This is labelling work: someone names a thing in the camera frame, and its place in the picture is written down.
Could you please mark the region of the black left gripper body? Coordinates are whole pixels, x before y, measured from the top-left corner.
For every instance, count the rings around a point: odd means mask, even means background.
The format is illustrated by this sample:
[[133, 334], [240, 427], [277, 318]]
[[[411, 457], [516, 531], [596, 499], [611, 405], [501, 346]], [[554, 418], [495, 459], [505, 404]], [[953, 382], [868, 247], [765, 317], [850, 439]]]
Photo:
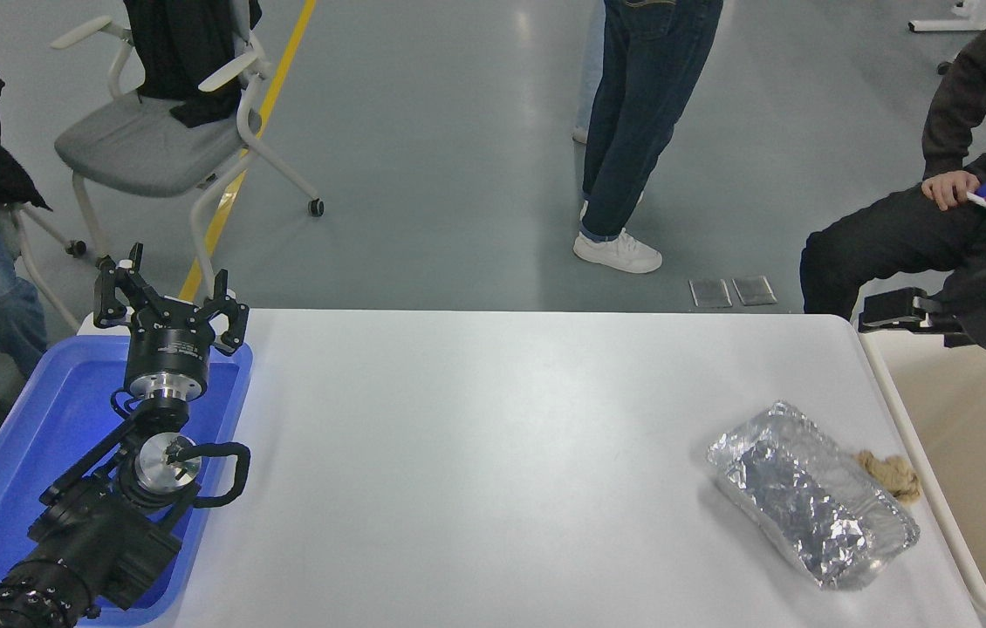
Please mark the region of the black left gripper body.
[[159, 306], [134, 306], [130, 319], [126, 381], [156, 373], [185, 375], [193, 381], [209, 377], [211, 327], [198, 317], [194, 304], [169, 298]]

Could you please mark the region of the seated person's right hand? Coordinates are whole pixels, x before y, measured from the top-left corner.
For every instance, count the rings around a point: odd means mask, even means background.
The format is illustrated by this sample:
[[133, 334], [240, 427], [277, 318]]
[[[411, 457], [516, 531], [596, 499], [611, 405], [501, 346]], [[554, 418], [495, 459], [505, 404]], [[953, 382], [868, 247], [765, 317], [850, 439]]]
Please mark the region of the seated person's right hand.
[[928, 176], [921, 183], [922, 193], [936, 204], [940, 211], [949, 211], [968, 201], [968, 195], [980, 187], [980, 180], [971, 172], [948, 171]]

